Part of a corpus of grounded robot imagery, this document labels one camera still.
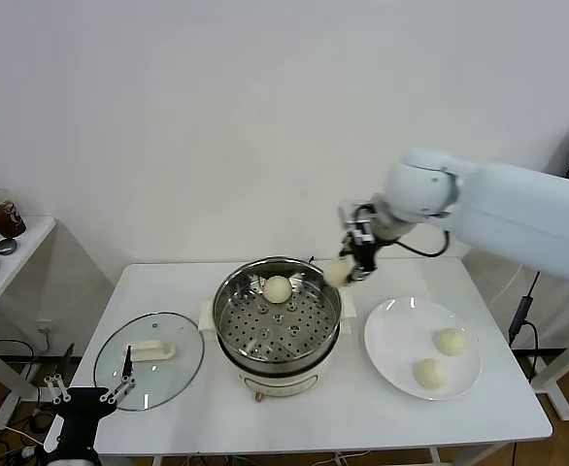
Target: metal rim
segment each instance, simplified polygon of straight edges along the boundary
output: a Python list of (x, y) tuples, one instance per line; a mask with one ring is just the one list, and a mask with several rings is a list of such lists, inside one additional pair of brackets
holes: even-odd
[(156, 408), (158, 406), (161, 406), (165, 403), (168, 403), (170, 400), (173, 400), (174, 398), (176, 398), (177, 396), (179, 396), (179, 394), (184, 391), (190, 384), (191, 382), (194, 380), (194, 378), (196, 377), (196, 374), (198, 374), (198, 371), (200, 370), (200, 367), (203, 365), (203, 359), (205, 358), (205, 339), (203, 338), (203, 334), (202, 332), (198, 329), (198, 325), (196, 325), (194, 323), (194, 321), (187, 317), (187, 316), (183, 316), (181, 314), (177, 314), (177, 313), (171, 313), (168, 311), (162, 311), (160, 313), (147, 313), (147, 314), (143, 314), (141, 316), (137, 316), (136, 318), (133, 318), (131, 320), (129, 320), (127, 323), (125, 323), (119, 330), (117, 330), (116, 332), (114, 332), (112, 335), (110, 335), (110, 337), (108, 337), (108, 339), (106, 340), (106, 343), (103, 344), (103, 346), (101, 347), (101, 349), (99, 350), (99, 353), (97, 354), (97, 358), (94, 361), (94, 365), (92, 366), (92, 383), (94, 384), (94, 386), (98, 386), (97, 385), (97, 380), (95, 378), (95, 371), (97, 369), (97, 363), (99, 362), (99, 357), (101, 357), (101, 353), (103, 352), (103, 350), (105, 349), (106, 345), (108, 345), (108, 343), (110, 343), (110, 340), (112, 340), (117, 334), (118, 332), (120, 332), (120, 330), (122, 330), (123, 328), (125, 328), (127, 325), (132, 324), (133, 322), (135, 322), (136, 320), (140, 320), (141, 318), (144, 317), (148, 317), (148, 316), (161, 316), (161, 315), (169, 315), (169, 316), (178, 316), (181, 318), (184, 318), (185, 320), (187, 320), (191, 325), (193, 325), (193, 327), (196, 329), (196, 331), (198, 332), (198, 334), (200, 335), (200, 342), (201, 342), (201, 352), (200, 352), (200, 361), (198, 361), (198, 367), (196, 367), (196, 371), (194, 372), (194, 374), (189, 378), (189, 381), (187, 381), (187, 383), (181, 387), (181, 389), (175, 393), (174, 395), (172, 395), (170, 398), (168, 398), (165, 401), (162, 401), (161, 403), (157, 403), (156, 405), (151, 405), (149, 406), (146, 410), (130, 410), (128, 408), (122, 408), (121, 406), (117, 406), (117, 408), (121, 411), (128, 411), (128, 412), (141, 412), (141, 411), (148, 411), (151, 410), (153, 408)]
[(237, 366), (239, 369), (252, 374), (253, 376), (258, 376), (258, 377), (262, 377), (264, 379), (286, 379), (287, 377), (295, 377), (295, 376), (299, 376), (302, 375), (306, 372), (309, 372), (313, 369), (315, 369), (317, 366), (319, 366), (319, 364), (321, 362), (323, 362), (334, 350), (334, 347), (336, 347), (336, 342), (338, 341), (339, 338), (339, 327), (340, 325), (337, 325), (337, 333), (336, 336), (332, 339), (332, 341), (330, 342), (330, 347), (328, 348), (328, 350), (321, 355), (320, 358), (314, 360), (313, 362), (311, 362), (308, 366), (302, 367), (300, 369), (297, 369), (295, 371), (291, 371), (291, 372), (283, 372), (283, 373), (267, 373), (267, 372), (260, 372), (260, 371), (256, 371), (253, 368), (250, 368), (248, 366), (244, 366), (240, 361), (238, 361), (237, 359), (235, 359), (234, 357), (232, 357), (229, 353), (228, 353), (228, 349), (226, 346), (226, 343), (222, 341), (222, 339), (220, 337), (218, 337), (218, 344), (219, 347), (222, 349), (222, 352), (224, 353), (224, 355), (226, 356), (226, 358), (232, 362), (233, 364), (235, 364), (235, 366)]
[[(218, 290), (216, 291), (214, 299), (213, 299), (212, 316), (214, 318), (216, 332), (218, 333), (218, 339), (220, 340), (222, 347), (226, 348), (225, 352), (227, 352), (228, 350), (234, 351), (239, 356), (242, 356), (245, 359), (248, 359), (248, 360), (260, 363), (260, 364), (284, 365), (287, 363), (294, 363), (296, 361), (300, 361), (301, 359), (308, 357), (313, 352), (318, 351), (321, 348), (324, 348), (324, 346), (323, 346), (324, 344), (329, 345), (331, 343), (331, 341), (335, 340), (335, 335), (337, 334), (338, 328), (339, 328), (340, 316), (336, 316), (336, 322), (334, 323), (333, 328), (329, 331), (329, 333), (327, 333), (325, 335), (323, 343), (318, 345), (317, 347), (315, 347), (314, 351), (295, 355), (295, 356), (293, 356), (287, 360), (284, 360), (284, 361), (265, 361), (265, 360), (261, 359), (260, 357), (253, 356), (252, 354), (248, 354), (247, 352), (243, 351), (242, 349), (235, 347), (234, 344), (231, 344), (228, 342), (226, 335), (224, 335), (222, 333), (221, 325), (217, 322), (216, 316), (215, 316), (215, 306), (216, 306), (216, 302), (218, 301), (220, 294), (231, 282), (233, 282), (239, 276), (240, 273), (244, 272), (245, 270), (247, 270), (251, 267), (269, 264), (270, 262), (274, 262), (274, 261), (281, 261), (281, 262), (295, 264), (295, 265), (303, 265), (304, 267), (308, 267), (312, 271), (316, 272), (320, 276), (323, 276), (323, 271), (321, 269), (319, 269), (319, 267), (317, 267), (316, 265), (314, 265), (310, 262), (307, 262), (305, 260), (297, 259), (297, 258), (293, 258), (293, 257), (276, 255), (276, 256), (270, 256), (270, 257), (263, 257), (261, 259), (255, 260), (253, 262), (249, 262), (247, 264), (244, 264), (244, 265), (238, 267), (233, 272), (231, 272), (230, 275), (228, 275), (228, 277), (224, 280), (224, 282), (222, 282), (220, 284), (220, 286), (218, 287)], [(339, 300), (339, 302), (338, 302), (339, 311), (342, 312), (341, 296), (340, 296), (340, 293), (338, 292), (338, 289), (335, 289), (335, 291), (336, 291), (336, 295), (337, 295), (338, 300)]]

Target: stainless steel steamer basket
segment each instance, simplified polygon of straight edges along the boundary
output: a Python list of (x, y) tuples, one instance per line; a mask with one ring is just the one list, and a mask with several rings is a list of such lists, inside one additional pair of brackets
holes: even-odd
[[(291, 281), (282, 304), (263, 297), (270, 277)], [(219, 286), (213, 318), (220, 345), (238, 366), (263, 377), (310, 370), (338, 338), (341, 297), (321, 270), (303, 260), (266, 257), (243, 265)]]

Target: glass lid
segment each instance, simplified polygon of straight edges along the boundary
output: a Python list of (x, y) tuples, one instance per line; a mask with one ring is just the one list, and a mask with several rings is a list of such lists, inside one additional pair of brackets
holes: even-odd
[(144, 411), (162, 405), (192, 381), (203, 360), (205, 345), (194, 322), (174, 313), (140, 316), (112, 335), (97, 355), (96, 386), (116, 387), (131, 346), (134, 389), (120, 402), (124, 411)]

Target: white table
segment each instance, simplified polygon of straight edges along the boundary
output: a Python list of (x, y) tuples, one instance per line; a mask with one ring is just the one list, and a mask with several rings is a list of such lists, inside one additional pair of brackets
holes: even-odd
[[(136, 316), (172, 311), (197, 321), (201, 302), (212, 299), (239, 265), (128, 266), (72, 385), (92, 385), (97, 353)], [(544, 411), (459, 260), (384, 259), (378, 266), (370, 279), (350, 288), (358, 312), (352, 333), (339, 340), (327, 375), (308, 392), (255, 403), (218, 343), (206, 342), (202, 367), (184, 392), (150, 411), (117, 411), (104, 418), (95, 449), (101, 455), (157, 456), (486, 444), (454, 463), (474, 464), (507, 442), (551, 435)], [(369, 361), (361, 339), (365, 318), (386, 298), (408, 295), (453, 309), (479, 336), (483, 372), (466, 395), (442, 402), (414, 398), (384, 380)], [(47, 449), (55, 448), (60, 427), (57, 418)]]
[[(55, 220), (51, 216), (26, 216), (23, 221), (26, 230), (16, 237), (17, 250), (11, 255), (0, 255), (0, 296), (55, 226)], [(37, 365), (32, 367), (29, 371), (29, 380), (34, 377), (37, 370)], [(26, 401), (36, 399), (37, 388), (29, 380), (0, 359), (0, 383), (11, 390), (11, 394), (0, 408), (0, 429), (11, 418), (19, 399)]]

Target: power outlet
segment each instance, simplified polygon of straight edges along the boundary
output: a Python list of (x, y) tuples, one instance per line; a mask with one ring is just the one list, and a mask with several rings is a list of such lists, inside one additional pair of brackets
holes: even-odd
[(36, 330), (43, 335), (49, 335), (53, 331), (53, 320), (50, 318), (39, 318), (36, 321)]

